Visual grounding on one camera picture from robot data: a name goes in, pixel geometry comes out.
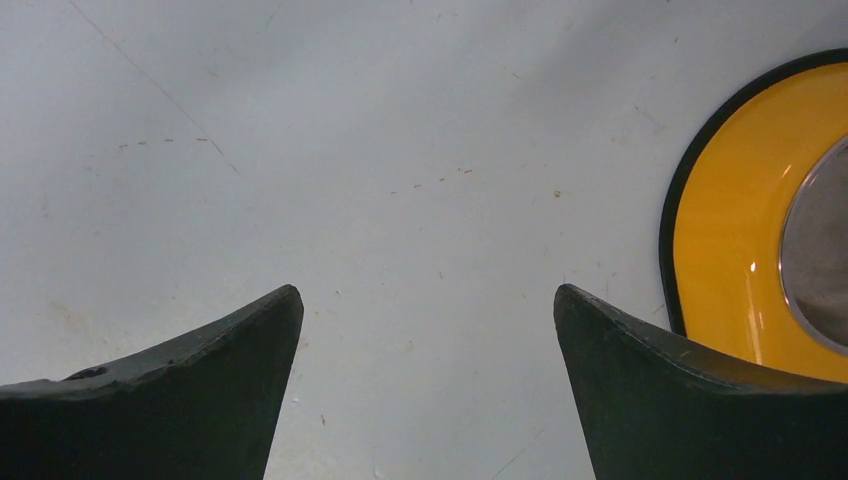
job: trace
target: white floor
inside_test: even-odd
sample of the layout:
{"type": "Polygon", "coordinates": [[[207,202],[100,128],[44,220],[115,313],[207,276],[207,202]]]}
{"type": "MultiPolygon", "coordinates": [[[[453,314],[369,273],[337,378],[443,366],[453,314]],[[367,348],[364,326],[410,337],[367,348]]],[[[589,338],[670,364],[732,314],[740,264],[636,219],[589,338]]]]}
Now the white floor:
{"type": "Polygon", "coordinates": [[[665,325],[683,149],[846,21],[845,0],[0,2],[0,382],[293,283],[268,478],[592,478],[556,287],[665,325]]]}

